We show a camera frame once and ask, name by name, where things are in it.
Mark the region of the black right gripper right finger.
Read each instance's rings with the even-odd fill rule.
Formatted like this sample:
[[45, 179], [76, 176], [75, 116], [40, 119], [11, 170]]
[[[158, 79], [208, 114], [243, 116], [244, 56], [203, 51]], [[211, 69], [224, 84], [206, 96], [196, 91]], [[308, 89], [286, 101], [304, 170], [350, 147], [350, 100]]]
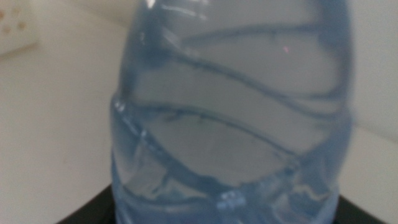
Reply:
[[364, 211], [353, 202], [340, 195], [334, 224], [386, 224], [386, 222]]

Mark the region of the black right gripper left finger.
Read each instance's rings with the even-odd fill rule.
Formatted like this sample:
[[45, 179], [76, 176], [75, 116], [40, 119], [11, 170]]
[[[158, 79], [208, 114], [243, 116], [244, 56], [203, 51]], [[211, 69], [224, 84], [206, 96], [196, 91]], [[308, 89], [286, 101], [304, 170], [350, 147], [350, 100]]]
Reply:
[[116, 224], [115, 204], [111, 186], [86, 202], [57, 224]]

